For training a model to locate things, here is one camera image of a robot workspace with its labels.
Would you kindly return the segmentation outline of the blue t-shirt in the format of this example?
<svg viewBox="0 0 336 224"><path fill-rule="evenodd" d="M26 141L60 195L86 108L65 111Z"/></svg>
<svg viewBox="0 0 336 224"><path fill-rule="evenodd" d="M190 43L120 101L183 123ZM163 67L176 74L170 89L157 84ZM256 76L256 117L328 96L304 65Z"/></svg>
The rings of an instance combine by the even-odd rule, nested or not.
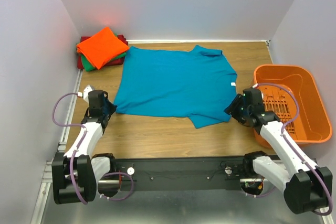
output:
<svg viewBox="0 0 336 224"><path fill-rule="evenodd" d="M219 49L190 51L132 46L114 103L128 115L189 118L194 127L226 123L237 72Z"/></svg>

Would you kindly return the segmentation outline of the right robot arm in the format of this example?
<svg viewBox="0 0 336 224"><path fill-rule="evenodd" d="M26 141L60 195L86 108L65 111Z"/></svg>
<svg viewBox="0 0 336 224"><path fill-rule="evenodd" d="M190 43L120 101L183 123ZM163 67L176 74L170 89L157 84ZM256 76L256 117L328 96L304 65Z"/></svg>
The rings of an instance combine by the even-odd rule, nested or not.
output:
<svg viewBox="0 0 336 224"><path fill-rule="evenodd" d="M266 153L244 156L246 173L260 175L283 193L294 214L313 212L328 216L333 211L332 172L310 159L286 130L274 111L266 111L259 84L237 94L224 110L241 124L247 123L274 149L283 163L276 164Z"/></svg>

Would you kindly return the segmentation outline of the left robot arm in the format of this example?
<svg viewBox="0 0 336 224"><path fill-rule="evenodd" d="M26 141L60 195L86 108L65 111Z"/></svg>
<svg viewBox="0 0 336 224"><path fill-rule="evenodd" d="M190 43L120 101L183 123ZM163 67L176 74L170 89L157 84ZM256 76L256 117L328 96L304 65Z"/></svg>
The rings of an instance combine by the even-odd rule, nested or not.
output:
<svg viewBox="0 0 336 224"><path fill-rule="evenodd" d="M85 115L76 126L80 132L65 152L57 153L51 164L54 202L58 205L94 200L98 182L108 172L115 172L114 156L99 154L93 150L104 135L116 105L108 100L108 93L91 85L76 96L88 104Z"/></svg>

